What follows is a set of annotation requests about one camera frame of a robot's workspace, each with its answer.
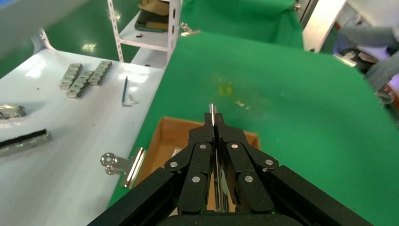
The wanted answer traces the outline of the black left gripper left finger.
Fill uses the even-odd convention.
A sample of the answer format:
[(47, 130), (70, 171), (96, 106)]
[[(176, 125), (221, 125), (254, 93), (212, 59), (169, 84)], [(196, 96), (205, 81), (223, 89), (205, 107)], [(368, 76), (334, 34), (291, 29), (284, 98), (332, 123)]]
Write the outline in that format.
[(91, 226), (205, 226), (215, 150), (212, 115), (191, 129), (187, 146), (89, 223)]

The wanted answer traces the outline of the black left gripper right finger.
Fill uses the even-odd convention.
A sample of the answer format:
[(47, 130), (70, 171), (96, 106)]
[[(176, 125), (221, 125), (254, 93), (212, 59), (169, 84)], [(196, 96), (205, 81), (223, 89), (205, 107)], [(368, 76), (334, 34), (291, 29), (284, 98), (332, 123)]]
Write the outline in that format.
[(369, 222), (215, 115), (215, 138), (237, 212), (275, 215), (282, 226), (367, 226)]

